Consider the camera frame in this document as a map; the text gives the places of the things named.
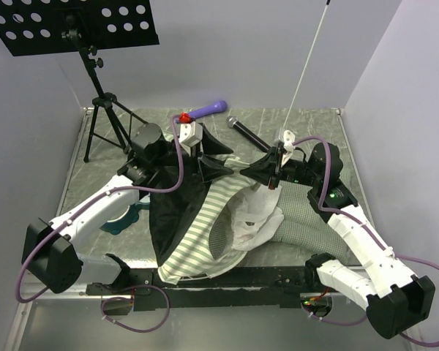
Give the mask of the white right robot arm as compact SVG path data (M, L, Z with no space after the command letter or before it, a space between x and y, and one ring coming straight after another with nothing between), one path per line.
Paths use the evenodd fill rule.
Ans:
M417 276L376 233L340 180L343 163L338 147L318 143L306 161L286 159L289 153L278 143L240 173L270 189L280 181L308 186L314 212L347 244L367 274L357 274L331 254L318 254L306 262L306 286L316 292L329 287L351 299L385 339L426 320L434 283L428 276Z

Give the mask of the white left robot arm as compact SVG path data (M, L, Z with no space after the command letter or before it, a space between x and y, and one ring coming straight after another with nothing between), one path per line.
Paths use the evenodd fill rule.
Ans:
M79 254L88 235L149 193L176 191L190 175L203 183L231 175L217 159L232 154L202 123L172 124L173 140L157 124L141 126L131 140L128 160L103 188L50 222L33 221L26 230L21 274L32 273L53 293L75 283L100 283L114 294L130 285L130 267L113 254Z

